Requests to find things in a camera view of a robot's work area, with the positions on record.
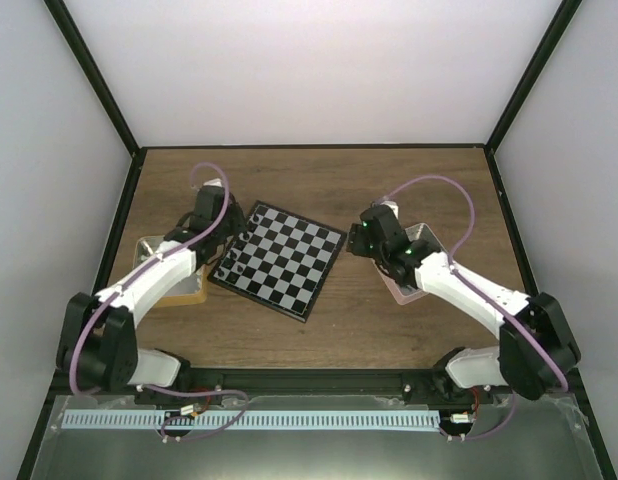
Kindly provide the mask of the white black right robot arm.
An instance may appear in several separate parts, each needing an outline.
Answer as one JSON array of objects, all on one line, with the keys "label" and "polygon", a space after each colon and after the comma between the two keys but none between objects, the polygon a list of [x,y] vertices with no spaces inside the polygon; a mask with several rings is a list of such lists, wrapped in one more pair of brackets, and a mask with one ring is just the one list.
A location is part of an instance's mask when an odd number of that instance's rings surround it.
[{"label": "white black right robot arm", "polygon": [[364,210],[346,249],[369,258],[403,296],[419,292],[454,306],[488,330],[495,347],[457,348],[433,378],[436,396],[454,403],[469,388],[505,386],[528,400],[568,388],[581,353],[556,298],[498,285],[452,260],[424,223],[403,228],[392,202]]}]

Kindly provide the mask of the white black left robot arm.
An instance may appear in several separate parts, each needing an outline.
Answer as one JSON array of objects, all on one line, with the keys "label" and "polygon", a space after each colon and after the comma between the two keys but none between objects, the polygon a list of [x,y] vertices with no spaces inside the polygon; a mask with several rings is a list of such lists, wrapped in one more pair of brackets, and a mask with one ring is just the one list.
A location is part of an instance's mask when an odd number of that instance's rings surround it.
[{"label": "white black left robot arm", "polygon": [[127,385],[151,385],[170,403],[193,392],[184,361],[141,349],[136,330],[145,315],[177,284],[203,270],[219,248],[246,230],[240,205],[219,179],[199,188],[195,206],[166,234],[154,253],[115,284],[79,292],[67,304],[56,367],[71,391],[89,395]]}]

